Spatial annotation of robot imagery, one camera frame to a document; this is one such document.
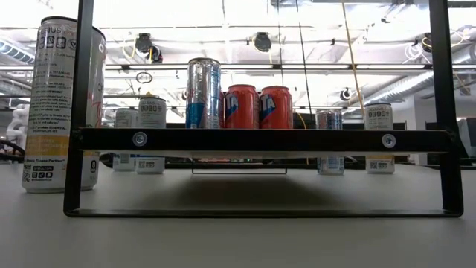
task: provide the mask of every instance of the black shelf rail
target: black shelf rail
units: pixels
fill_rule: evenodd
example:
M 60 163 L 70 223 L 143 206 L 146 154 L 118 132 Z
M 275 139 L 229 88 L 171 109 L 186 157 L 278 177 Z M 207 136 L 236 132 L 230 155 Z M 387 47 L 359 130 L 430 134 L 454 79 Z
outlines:
M 89 129 L 86 101 L 94 1 L 80 0 L 63 211 L 70 217 L 459 217 L 463 191 L 453 93 L 447 0 L 431 0 L 437 123 L 432 131 L 362 130 L 151 130 Z M 230 140 L 246 141 L 243 143 Z M 80 208 L 83 150 L 155 151 L 163 156 L 236 155 L 283 158 L 322 153 L 439 153 L 443 207 L 437 210 L 94 210 Z

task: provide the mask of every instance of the screw head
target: screw head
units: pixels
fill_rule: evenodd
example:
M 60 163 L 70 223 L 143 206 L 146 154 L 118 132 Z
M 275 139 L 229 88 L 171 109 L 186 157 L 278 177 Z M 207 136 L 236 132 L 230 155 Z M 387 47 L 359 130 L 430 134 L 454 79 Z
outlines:
M 132 137 L 132 142 L 137 147 L 142 147 L 147 143 L 147 135 L 143 132 L 138 132 Z
M 396 144 L 396 138 L 392 134 L 385 134 L 382 137 L 382 143 L 386 148 L 389 148 L 389 149 L 393 148 L 395 147 L 395 144 Z

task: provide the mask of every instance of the white table surface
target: white table surface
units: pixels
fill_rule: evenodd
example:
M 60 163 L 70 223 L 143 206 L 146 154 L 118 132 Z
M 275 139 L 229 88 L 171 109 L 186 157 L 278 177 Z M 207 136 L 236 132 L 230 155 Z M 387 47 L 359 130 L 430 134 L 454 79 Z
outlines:
M 476 267 L 476 171 L 463 171 L 460 219 L 296 220 L 68 218 L 62 194 L 26 194 L 21 171 L 0 165 L 0 267 Z M 392 176 L 166 172 L 133 178 L 102 166 L 82 206 L 441 207 L 439 171 L 424 167 L 400 165 Z

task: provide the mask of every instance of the silver can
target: silver can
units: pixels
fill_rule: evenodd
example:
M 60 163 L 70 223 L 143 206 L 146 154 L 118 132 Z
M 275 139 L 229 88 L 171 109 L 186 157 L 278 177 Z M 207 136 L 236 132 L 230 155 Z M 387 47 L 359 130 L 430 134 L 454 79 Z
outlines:
M 59 16 L 43 19 L 38 29 L 22 177 L 27 192 L 53 193 L 65 188 L 76 32 L 75 19 Z M 106 40 L 96 28 L 91 45 L 86 126 L 101 127 Z M 83 190 L 96 185 L 98 163 L 98 152 L 84 152 Z
M 220 128 L 220 63 L 209 58 L 188 62 L 186 128 Z
M 138 127 L 164 129 L 166 127 L 167 106 L 165 100 L 154 96 L 139 101 Z M 139 155 L 135 171 L 138 174 L 162 174 L 165 158 L 160 156 Z
M 134 108 L 120 108 L 116 111 L 114 127 L 131 128 L 137 125 L 138 111 Z M 134 171 L 135 155 L 114 153 L 112 169 L 114 171 Z
M 315 123 L 318 130 L 342 130 L 342 113 L 338 109 L 318 110 L 315 113 Z M 320 157 L 317 162 L 319 174 L 344 174 L 344 157 L 342 156 Z
M 371 103 L 365 106 L 366 130 L 393 130 L 393 111 L 389 103 Z M 395 159 L 388 156 L 366 156 L 365 170 L 368 173 L 392 174 Z

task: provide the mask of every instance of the can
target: can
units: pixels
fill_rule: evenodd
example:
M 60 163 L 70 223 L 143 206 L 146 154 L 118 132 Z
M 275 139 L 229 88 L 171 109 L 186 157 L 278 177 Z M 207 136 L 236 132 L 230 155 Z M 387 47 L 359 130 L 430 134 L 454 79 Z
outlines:
M 342 130 L 342 113 L 338 109 L 318 110 L 315 113 L 316 129 Z M 322 175 L 344 175 L 344 157 L 317 158 L 318 172 Z
M 371 103 L 365 106 L 366 130 L 393 130 L 393 112 L 389 103 Z M 392 174 L 395 158 L 388 156 L 366 156 L 365 170 L 368 173 Z
M 220 120 L 220 128 L 225 128 L 225 94 L 220 89 L 218 102 L 218 116 Z
M 164 129 L 166 127 L 167 106 L 165 100 L 146 96 L 139 101 L 138 127 Z M 165 169 L 165 158 L 160 156 L 139 155 L 135 171 L 138 174 L 162 174 Z
M 62 192 L 68 159 L 77 20 L 42 20 L 36 41 L 22 186 L 31 193 Z M 86 127 L 101 127 L 106 40 L 92 31 Z M 84 152 L 81 189 L 97 183 L 98 152 Z
M 188 62 L 186 128 L 220 128 L 220 77 L 220 63 L 214 59 Z
M 260 128 L 292 129 L 292 97 L 285 86 L 265 87 L 260 96 Z
M 114 127 L 131 128 L 137 125 L 138 111 L 134 108 L 120 108 L 116 110 Z M 134 171 L 135 155 L 128 153 L 114 153 L 112 169 L 114 171 Z
M 260 97 L 254 86 L 233 85 L 225 95 L 225 127 L 260 128 Z

